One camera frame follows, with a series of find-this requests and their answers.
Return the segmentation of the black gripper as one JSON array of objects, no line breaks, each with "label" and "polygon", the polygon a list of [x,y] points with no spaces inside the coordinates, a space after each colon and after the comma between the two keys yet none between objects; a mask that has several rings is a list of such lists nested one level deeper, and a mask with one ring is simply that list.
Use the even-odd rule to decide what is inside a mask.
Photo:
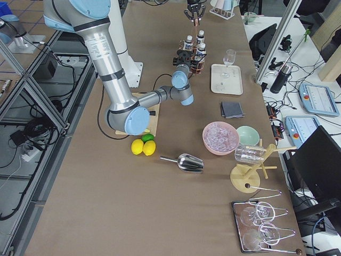
[{"label": "black gripper", "polygon": [[185,64],[189,68],[196,67],[195,54],[192,51],[178,49],[176,54],[177,56],[173,58],[173,66]]},{"label": "black gripper", "polygon": [[191,21],[200,21],[204,16],[205,10],[206,6],[203,4],[203,2],[188,2],[187,9],[184,10],[184,14]]}]

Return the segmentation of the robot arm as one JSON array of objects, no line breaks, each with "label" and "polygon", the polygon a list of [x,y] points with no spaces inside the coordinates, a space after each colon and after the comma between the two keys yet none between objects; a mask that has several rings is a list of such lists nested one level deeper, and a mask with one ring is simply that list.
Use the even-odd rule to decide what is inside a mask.
[{"label": "robot arm", "polygon": [[200,21],[206,10],[205,3],[206,1],[202,0],[187,0],[187,9],[184,10],[185,16],[192,22]]},{"label": "robot arm", "polygon": [[44,1],[43,7],[48,27],[75,33],[84,40],[111,101],[105,119],[112,129],[139,135],[149,125],[149,107],[167,99],[179,100],[184,106],[193,103],[189,62],[176,65],[171,86],[163,86],[141,97],[132,95],[109,33],[110,1]]}]

